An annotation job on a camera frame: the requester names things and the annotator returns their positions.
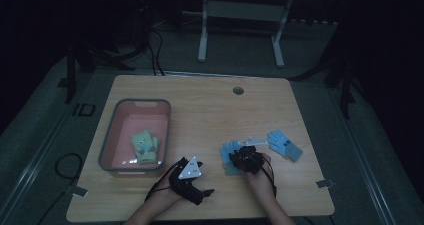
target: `plastic bin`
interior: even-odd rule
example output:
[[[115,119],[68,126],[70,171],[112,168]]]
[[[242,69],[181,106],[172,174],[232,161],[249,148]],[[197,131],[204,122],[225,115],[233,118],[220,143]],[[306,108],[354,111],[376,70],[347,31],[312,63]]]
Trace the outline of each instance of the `plastic bin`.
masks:
[[[163,99],[124,99],[117,103],[99,154],[100,167],[114,177],[160,176],[165,163],[171,104]],[[149,130],[159,139],[157,160],[137,163],[131,139]]]

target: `white triangular object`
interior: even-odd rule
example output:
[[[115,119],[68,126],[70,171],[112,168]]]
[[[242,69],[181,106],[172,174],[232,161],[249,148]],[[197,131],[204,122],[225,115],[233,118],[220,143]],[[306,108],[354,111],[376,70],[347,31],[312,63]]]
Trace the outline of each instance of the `white triangular object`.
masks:
[[[187,163],[183,171],[178,176],[179,179],[188,179],[200,177],[202,173],[200,172],[199,165],[197,165],[196,157],[192,157]]]

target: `dark background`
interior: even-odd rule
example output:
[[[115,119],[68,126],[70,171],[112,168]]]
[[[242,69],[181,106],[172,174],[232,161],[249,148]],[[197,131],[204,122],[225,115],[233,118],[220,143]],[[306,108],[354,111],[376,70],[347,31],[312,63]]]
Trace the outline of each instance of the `dark background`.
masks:
[[[281,0],[255,0],[279,3]],[[337,22],[325,59],[349,53],[353,75],[380,118],[407,174],[424,200],[424,0],[294,0],[290,19]],[[47,71],[76,47],[81,69],[93,71],[80,39],[114,50],[117,33],[135,11],[138,40],[148,40],[155,12],[181,25],[181,11],[202,0],[0,0],[0,132]]]

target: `wooden table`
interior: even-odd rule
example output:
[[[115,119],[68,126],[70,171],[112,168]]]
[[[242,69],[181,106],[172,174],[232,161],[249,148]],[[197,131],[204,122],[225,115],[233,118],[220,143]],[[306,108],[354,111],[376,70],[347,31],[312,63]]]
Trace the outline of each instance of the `wooden table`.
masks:
[[[244,94],[233,93],[242,87]],[[290,216],[330,215],[333,202],[305,128],[296,99],[285,79],[182,76],[118,76],[101,116],[78,186],[85,198],[74,196],[68,209],[71,222],[124,221],[144,201],[157,178],[114,178],[102,170],[98,156],[116,103],[124,98],[161,98],[171,103],[171,124],[166,167],[181,157],[203,162],[202,176],[193,184],[215,189],[196,206],[186,200],[175,204],[157,220],[264,217],[244,176],[226,176],[219,149],[224,142],[249,136],[265,139],[281,129],[303,150],[293,163],[258,146],[272,158],[277,199]]]

